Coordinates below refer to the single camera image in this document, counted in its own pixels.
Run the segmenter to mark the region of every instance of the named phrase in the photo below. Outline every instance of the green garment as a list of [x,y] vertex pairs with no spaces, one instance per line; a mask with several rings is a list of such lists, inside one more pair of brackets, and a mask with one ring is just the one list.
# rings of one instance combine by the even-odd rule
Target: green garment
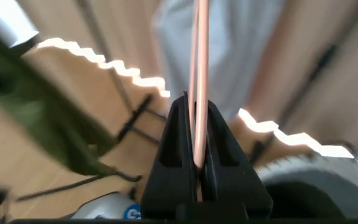
[[73,172],[117,174],[115,168],[98,161],[99,156],[117,144],[117,139],[14,55],[2,41],[0,106],[47,154]]

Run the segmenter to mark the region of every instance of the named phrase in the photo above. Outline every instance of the gray cloth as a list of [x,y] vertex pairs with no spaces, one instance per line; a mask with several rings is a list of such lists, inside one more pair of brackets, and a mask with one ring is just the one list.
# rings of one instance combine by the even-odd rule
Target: gray cloth
[[[209,0],[209,99],[224,119],[233,119],[246,102],[284,3]],[[193,5],[192,0],[166,0],[154,20],[172,100],[188,91]]]

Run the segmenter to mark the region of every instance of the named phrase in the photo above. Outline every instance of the blurry background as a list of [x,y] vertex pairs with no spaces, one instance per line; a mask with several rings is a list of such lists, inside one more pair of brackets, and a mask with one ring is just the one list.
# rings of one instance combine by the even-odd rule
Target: blurry background
[[[17,2],[40,32],[41,40],[59,37],[100,53],[74,0]],[[139,68],[142,78],[164,77],[159,66],[157,40],[151,29],[160,2],[89,1],[114,59],[124,61],[127,68]],[[251,97],[244,105],[258,122],[277,120],[288,100],[307,79],[317,57],[340,32],[357,4],[358,0],[287,1],[264,52]],[[113,134],[129,117],[107,72],[84,57],[54,47],[32,49],[23,57]],[[145,93],[151,92],[157,98],[152,108],[167,114],[167,99],[159,97],[157,89],[135,86],[130,77],[122,80],[134,106],[141,102]],[[137,125],[159,138],[164,123],[148,116],[143,115]],[[266,136],[248,130],[240,118],[230,127],[245,152],[250,151],[255,139]],[[358,25],[335,61],[290,118],[285,132],[306,132],[319,142],[343,139],[355,145],[358,153]],[[0,181],[11,186],[15,194],[84,179],[62,169],[36,148],[20,127],[0,111]],[[146,174],[156,150],[156,145],[129,134],[102,161],[131,174]],[[275,141],[257,165],[308,150],[306,146],[291,147]],[[87,200],[114,190],[126,191],[130,186],[130,183],[111,177],[80,189],[17,204],[12,208],[12,214],[16,218],[59,217],[74,212]]]

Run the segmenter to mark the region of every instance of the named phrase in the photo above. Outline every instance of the blue logo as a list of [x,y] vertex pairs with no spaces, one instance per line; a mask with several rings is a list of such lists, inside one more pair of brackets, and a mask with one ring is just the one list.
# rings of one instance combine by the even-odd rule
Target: blue logo
[[124,212],[124,219],[141,219],[139,204],[133,204],[127,207]]

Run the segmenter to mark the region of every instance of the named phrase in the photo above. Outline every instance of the string light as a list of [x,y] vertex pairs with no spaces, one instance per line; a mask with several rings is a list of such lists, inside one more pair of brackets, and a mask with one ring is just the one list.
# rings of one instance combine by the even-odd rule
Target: string light
[[[117,71],[117,74],[123,77],[132,77],[133,84],[142,87],[157,87],[162,97],[170,97],[170,92],[165,90],[165,80],[161,77],[140,77],[140,70],[138,68],[126,68],[122,60],[113,60],[112,62],[106,62],[103,55],[97,55],[91,48],[81,48],[77,42],[64,41],[61,38],[51,38],[39,43],[37,48],[44,47],[57,47],[59,49],[67,49],[72,54],[77,56],[83,56],[92,63],[97,63],[101,69],[112,69]],[[246,126],[257,133],[270,133],[273,132],[275,137],[282,143],[289,146],[306,145],[315,152],[322,156],[329,157],[346,157],[354,158],[354,156],[343,146],[323,146],[318,141],[313,139],[306,133],[298,133],[286,135],[278,128],[278,124],[274,121],[256,122],[251,114],[240,109],[238,112],[239,117],[245,122]]]

